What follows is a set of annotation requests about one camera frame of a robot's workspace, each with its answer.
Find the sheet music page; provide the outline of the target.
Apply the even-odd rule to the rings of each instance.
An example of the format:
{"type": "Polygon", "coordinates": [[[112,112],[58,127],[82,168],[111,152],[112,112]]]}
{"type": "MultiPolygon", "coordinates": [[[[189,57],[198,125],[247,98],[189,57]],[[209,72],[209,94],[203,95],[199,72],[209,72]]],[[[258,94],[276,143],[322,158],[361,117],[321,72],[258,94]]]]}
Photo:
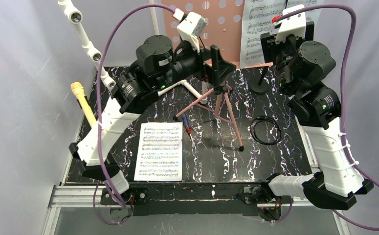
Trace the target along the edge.
{"type": "Polygon", "coordinates": [[[134,181],[182,181],[183,125],[148,122],[140,128],[134,181]]]}
{"type": "Polygon", "coordinates": [[[263,33],[277,33],[271,20],[283,14],[283,10],[296,5],[305,7],[323,4],[324,0],[246,0],[242,17],[240,68],[263,64],[260,41],[263,33]]]}

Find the pink music stand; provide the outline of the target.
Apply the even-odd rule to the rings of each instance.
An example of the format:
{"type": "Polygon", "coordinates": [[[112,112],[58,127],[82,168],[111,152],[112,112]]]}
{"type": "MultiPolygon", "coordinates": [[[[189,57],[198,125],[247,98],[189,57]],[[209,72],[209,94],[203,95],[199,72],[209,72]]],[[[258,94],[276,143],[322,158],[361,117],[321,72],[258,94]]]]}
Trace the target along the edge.
{"type": "MultiPolygon", "coordinates": [[[[203,32],[208,34],[208,37],[202,36],[199,42],[206,42],[209,46],[218,46],[225,60],[235,64],[237,67],[240,65],[243,0],[164,0],[162,3],[171,8],[179,8],[184,12],[194,11],[206,18],[208,24],[203,32]]],[[[158,94],[163,95],[176,86],[186,88],[196,99],[178,112],[177,116],[183,115],[194,106],[199,106],[212,112],[215,118],[233,126],[240,145],[239,151],[242,152],[244,146],[229,97],[234,90],[226,81],[223,82],[223,85],[225,85],[227,91],[219,93],[208,83],[203,82],[202,90],[198,92],[186,79],[181,79],[158,94]]]]}

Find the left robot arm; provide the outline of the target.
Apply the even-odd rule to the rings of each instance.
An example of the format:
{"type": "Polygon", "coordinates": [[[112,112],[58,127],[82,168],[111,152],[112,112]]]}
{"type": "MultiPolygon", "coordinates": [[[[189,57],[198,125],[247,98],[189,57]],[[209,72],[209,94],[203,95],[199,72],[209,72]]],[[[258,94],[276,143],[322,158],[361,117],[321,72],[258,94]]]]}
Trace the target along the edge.
{"type": "Polygon", "coordinates": [[[129,189],[129,183],[110,151],[128,126],[159,100],[160,92],[190,76],[211,84],[212,91],[226,93],[225,81],[235,70],[215,45],[195,50],[182,41],[173,49],[167,36],[147,38],[136,49],[136,60],[112,88],[100,118],[81,141],[69,145],[72,156],[83,165],[82,175],[105,182],[109,196],[123,202],[121,194],[129,189]]]}

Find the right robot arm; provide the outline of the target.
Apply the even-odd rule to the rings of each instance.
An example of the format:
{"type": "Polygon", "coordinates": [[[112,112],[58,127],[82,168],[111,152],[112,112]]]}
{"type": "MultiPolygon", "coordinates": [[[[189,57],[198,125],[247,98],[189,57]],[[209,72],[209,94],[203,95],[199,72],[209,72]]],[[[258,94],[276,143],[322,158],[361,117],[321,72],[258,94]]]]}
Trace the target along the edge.
{"type": "Polygon", "coordinates": [[[276,35],[261,35],[264,59],[276,67],[281,93],[290,97],[288,106],[307,134],[320,170],[303,176],[273,174],[262,187],[272,197],[308,199],[321,209],[348,210],[356,195],[373,189],[372,181],[348,160],[339,129],[341,104],[323,79],[335,68],[330,50],[313,40],[314,23],[305,26],[303,37],[289,33],[283,42],[276,35]]]}

